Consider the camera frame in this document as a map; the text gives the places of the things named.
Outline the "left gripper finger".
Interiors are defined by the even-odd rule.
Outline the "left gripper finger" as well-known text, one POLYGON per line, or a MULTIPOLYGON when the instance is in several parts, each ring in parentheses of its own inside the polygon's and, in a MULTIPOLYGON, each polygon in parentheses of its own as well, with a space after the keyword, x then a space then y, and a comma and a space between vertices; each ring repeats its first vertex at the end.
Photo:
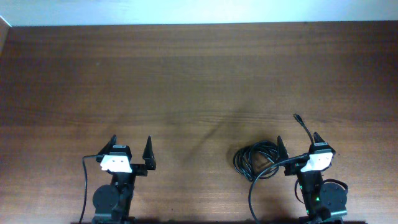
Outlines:
POLYGON ((116 144, 117 136, 114 134, 109 142, 97 153, 98 156, 103 156, 109 154, 110 150, 112 150, 113 146, 116 144))
POLYGON ((142 158, 147 170, 156 170, 156 161, 152 148, 152 138, 148 136, 142 158))

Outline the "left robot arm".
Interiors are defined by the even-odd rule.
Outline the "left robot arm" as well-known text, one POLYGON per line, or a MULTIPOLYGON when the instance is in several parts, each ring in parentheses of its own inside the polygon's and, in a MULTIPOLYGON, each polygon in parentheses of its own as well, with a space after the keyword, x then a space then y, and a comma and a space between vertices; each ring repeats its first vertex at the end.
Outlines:
POLYGON ((152 138, 148 137, 142 159, 143 164, 131 162, 131 149, 117 143, 117 136, 96 155, 103 171, 112 175, 111 182, 99 187, 93 194, 95 215, 92 223, 132 224, 134 218, 129 215, 134 196, 136 177, 146 177, 150 170, 156 170, 156 161, 152 149, 152 138))

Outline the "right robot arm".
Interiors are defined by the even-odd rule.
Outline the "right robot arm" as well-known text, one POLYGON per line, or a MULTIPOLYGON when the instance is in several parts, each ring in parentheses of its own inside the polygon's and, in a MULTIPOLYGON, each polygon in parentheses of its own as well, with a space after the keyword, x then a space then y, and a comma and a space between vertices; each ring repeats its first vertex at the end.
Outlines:
POLYGON ((347 214, 348 186, 336 179, 323 179, 322 172, 331 166, 335 150, 318 133, 313 135, 308 152, 289 157, 281 137, 277 138, 278 161, 284 175, 295 175, 295 187, 302 193, 307 215, 299 223, 343 223, 347 214))

